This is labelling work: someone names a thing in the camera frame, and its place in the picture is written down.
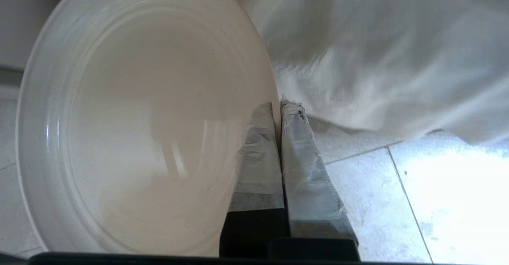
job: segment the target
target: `white plate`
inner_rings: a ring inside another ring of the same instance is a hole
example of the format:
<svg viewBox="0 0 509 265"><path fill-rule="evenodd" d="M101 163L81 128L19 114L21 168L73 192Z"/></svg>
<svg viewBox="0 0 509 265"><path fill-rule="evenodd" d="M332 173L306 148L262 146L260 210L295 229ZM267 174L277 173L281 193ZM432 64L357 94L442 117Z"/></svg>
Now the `white plate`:
<svg viewBox="0 0 509 265"><path fill-rule="evenodd" d="M265 47L235 0L60 2L17 119L46 249L216 255L235 154L266 101L278 124Z"/></svg>

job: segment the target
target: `white sheet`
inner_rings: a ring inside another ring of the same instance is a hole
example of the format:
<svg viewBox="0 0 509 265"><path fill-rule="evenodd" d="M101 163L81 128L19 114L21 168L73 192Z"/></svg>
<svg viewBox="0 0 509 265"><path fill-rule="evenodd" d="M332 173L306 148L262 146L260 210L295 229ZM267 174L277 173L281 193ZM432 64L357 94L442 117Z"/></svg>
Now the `white sheet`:
<svg viewBox="0 0 509 265"><path fill-rule="evenodd" d="M509 0L238 0L278 91L342 127L509 136Z"/></svg>

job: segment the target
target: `white cloth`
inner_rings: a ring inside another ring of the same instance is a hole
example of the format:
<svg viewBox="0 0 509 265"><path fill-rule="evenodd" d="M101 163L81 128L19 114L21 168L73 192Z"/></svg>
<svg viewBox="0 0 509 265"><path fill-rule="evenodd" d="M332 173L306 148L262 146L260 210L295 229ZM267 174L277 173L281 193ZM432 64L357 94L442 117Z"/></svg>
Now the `white cloth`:
<svg viewBox="0 0 509 265"><path fill-rule="evenodd" d="M509 0L238 0L278 91L395 138L509 136Z"/></svg>

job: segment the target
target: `white fabric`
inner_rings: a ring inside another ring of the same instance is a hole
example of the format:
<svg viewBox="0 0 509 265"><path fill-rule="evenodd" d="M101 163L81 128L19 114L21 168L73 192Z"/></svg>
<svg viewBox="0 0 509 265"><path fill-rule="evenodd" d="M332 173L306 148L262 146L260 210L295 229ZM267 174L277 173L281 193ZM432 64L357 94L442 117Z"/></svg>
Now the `white fabric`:
<svg viewBox="0 0 509 265"><path fill-rule="evenodd" d="M238 0L278 91L342 127L509 134L509 0Z"/></svg>

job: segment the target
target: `tile floor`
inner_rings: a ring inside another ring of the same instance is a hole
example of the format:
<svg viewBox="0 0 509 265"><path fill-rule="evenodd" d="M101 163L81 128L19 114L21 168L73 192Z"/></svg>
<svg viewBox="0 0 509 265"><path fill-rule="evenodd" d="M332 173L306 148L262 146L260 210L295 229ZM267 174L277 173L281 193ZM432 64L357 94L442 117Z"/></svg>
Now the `tile floor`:
<svg viewBox="0 0 509 265"><path fill-rule="evenodd" d="M0 251L30 257L42 247L21 199L15 113L0 100ZM398 142L310 122L363 261L509 263L509 142L469 146L444 131Z"/></svg>

